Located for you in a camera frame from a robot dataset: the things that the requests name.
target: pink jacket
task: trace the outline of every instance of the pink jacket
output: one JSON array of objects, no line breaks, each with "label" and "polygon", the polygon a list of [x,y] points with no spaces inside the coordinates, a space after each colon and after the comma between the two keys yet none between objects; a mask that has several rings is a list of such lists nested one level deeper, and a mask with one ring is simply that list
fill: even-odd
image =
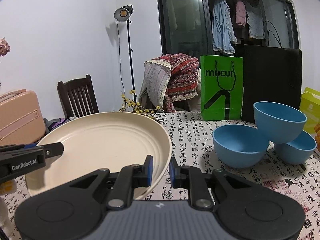
[{"label": "pink jacket", "polygon": [[236,4],[236,23],[238,25],[245,26],[246,12],[244,3],[241,0],[237,0]]}]

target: lamp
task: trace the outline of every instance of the lamp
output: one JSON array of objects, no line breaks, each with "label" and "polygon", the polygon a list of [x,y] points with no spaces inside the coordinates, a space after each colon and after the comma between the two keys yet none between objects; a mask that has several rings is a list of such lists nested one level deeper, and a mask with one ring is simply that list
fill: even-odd
[{"label": "lamp", "polygon": [[[128,44],[129,44],[129,58],[130,58],[130,69],[131,69],[131,79],[132,79],[132,89],[135,90],[134,88],[134,79],[133,79],[133,68],[132,68],[132,57],[131,57],[131,46],[130,46],[130,32],[129,32],[129,23],[131,23],[131,21],[129,21],[129,17],[132,15],[133,13],[133,8],[132,5],[126,5],[123,6],[119,9],[117,9],[114,13],[114,18],[118,21],[118,22],[125,22],[127,21],[127,31],[128,31]],[[133,94],[133,99],[134,102],[137,103],[137,99],[136,99],[136,94]]]}]

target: tablecloth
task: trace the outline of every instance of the tablecloth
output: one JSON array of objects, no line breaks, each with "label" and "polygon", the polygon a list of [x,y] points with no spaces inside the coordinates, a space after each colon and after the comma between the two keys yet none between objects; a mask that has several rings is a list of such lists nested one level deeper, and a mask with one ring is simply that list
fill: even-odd
[{"label": "tablecloth", "polygon": [[[175,156],[179,165],[196,166],[207,173],[211,173],[215,168],[222,168],[295,199],[306,214],[299,240],[320,240],[320,157],[316,153],[304,164],[289,165],[276,155],[273,143],[270,143],[258,164],[247,169],[234,169],[223,164],[216,156],[211,133],[224,124],[254,125],[242,121],[203,121],[200,113],[188,112],[166,113],[163,114],[163,119],[162,125],[172,140],[172,156]],[[16,193],[4,196],[11,221],[17,206],[29,197],[24,177],[19,177],[16,181]],[[187,190],[171,188],[167,170],[146,200],[187,198]],[[18,239],[19,233],[15,230],[14,234],[15,239]]]}]

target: blue bowl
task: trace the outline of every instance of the blue bowl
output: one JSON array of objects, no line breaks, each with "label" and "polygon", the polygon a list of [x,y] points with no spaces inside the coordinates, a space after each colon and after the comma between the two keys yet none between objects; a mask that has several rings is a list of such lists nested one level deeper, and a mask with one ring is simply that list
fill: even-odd
[{"label": "blue bowl", "polygon": [[316,148],[315,139],[305,131],[302,131],[295,140],[275,144],[277,155],[286,163],[301,164],[304,163]]},{"label": "blue bowl", "polygon": [[299,110],[274,102],[256,102],[253,111],[258,129],[274,143],[293,141],[307,121]]},{"label": "blue bowl", "polygon": [[233,168],[255,165],[266,153],[269,141],[255,128],[227,124],[212,132],[214,150],[222,162]]}]

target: wooden chair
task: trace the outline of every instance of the wooden chair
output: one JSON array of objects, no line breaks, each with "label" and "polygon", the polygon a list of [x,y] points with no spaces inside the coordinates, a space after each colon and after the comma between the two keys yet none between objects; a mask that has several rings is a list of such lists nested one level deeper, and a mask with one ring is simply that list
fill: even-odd
[{"label": "wooden chair", "polygon": [[58,93],[67,118],[99,112],[90,75],[66,83],[60,81],[58,83]]}]

